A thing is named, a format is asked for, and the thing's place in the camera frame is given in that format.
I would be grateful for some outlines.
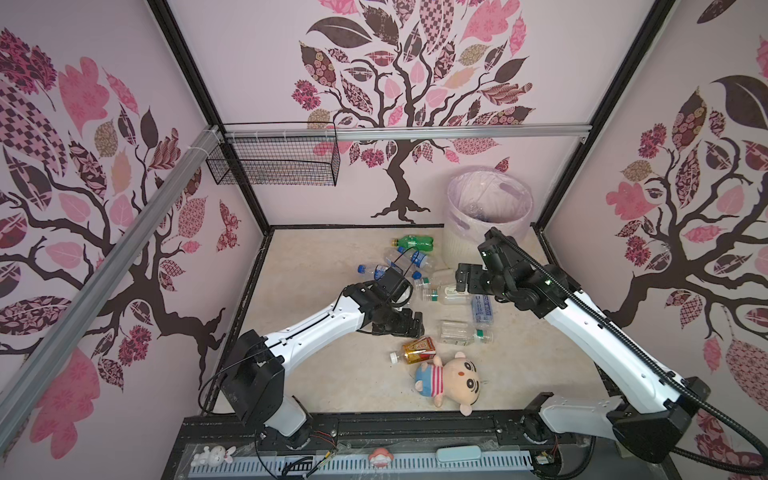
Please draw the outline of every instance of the wire basket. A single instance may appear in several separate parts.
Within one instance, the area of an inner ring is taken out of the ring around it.
[[[217,184],[326,185],[339,177],[339,142],[331,122],[304,124],[308,130],[266,130],[225,135],[207,158]]]

